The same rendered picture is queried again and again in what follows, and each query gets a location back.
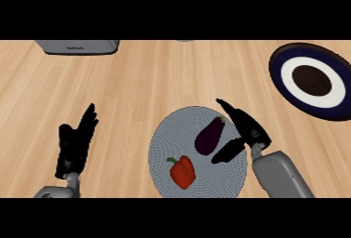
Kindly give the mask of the navy and white plate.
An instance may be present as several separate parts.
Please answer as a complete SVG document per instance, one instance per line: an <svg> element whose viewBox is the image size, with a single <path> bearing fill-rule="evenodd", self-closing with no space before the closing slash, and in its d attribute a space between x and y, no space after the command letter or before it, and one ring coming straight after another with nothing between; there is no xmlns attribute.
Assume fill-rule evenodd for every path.
<svg viewBox="0 0 351 238"><path fill-rule="evenodd" d="M269 57L272 84L290 104L328 121L351 120L351 64L327 48L290 43Z"/></svg>

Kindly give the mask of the red bell pepper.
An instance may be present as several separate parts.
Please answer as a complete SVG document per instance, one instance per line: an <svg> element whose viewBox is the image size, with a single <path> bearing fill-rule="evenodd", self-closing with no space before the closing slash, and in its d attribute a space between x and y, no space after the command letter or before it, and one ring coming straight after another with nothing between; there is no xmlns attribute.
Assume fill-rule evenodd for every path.
<svg viewBox="0 0 351 238"><path fill-rule="evenodd" d="M176 186L185 190L195 179L194 167L190 159L182 155L178 160L172 157L167 157L164 160L172 163L172 167L169 168L170 179Z"/></svg>

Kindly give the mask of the round grey placemat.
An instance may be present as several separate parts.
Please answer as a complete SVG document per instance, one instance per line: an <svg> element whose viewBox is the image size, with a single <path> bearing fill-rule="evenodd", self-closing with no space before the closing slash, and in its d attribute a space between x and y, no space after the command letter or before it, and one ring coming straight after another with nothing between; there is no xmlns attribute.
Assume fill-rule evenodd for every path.
<svg viewBox="0 0 351 238"><path fill-rule="evenodd" d="M223 130L212 154L203 156L195 152L194 139L216 116L223 118ZM226 117L206 107L184 107L167 115L154 130L147 152L148 173L164 198L234 198L238 195L246 176L246 151L226 163L210 163L216 151L238 137ZM166 160L169 157L178 160L182 155L190 159L195 175L185 190L173 183L169 176L173 164Z"/></svg>

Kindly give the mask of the dark purple eggplant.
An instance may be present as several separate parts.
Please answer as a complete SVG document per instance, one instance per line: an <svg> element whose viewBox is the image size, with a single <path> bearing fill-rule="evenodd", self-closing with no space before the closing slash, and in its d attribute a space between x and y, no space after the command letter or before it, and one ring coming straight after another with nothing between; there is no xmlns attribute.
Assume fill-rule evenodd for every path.
<svg viewBox="0 0 351 238"><path fill-rule="evenodd" d="M200 155L209 155L218 145L223 131L223 118L216 116L194 139L194 149Z"/></svg>

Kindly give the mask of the grey appliance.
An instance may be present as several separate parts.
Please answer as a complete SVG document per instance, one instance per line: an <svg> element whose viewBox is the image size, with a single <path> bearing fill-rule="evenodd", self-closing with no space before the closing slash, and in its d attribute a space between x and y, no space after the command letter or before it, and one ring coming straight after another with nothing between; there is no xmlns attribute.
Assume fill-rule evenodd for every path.
<svg viewBox="0 0 351 238"><path fill-rule="evenodd" d="M36 40L49 55L108 55L117 51L117 40Z"/></svg>

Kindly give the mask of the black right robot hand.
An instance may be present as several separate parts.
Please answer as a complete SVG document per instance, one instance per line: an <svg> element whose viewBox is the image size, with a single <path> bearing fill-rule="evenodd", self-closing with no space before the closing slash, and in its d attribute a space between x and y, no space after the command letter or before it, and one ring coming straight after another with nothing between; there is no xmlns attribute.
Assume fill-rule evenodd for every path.
<svg viewBox="0 0 351 238"><path fill-rule="evenodd" d="M253 117L243 110L235 109L222 99L216 99L216 102L231 119L240 137L225 143L213 154L210 163L228 163L243 151L244 145L249 146L250 156L256 159L262 156L262 150L271 143L266 132Z"/></svg>

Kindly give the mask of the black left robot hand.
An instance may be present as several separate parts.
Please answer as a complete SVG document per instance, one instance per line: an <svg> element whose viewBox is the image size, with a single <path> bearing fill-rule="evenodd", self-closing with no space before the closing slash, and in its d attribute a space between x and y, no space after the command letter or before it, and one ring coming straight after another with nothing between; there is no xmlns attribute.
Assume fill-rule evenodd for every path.
<svg viewBox="0 0 351 238"><path fill-rule="evenodd" d="M54 177L64 179L70 172L80 174L88 158L88 144L97 126L97 113L94 104L89 104L83 112L76 128L61 124L58 126L58 157Z"/></svg>

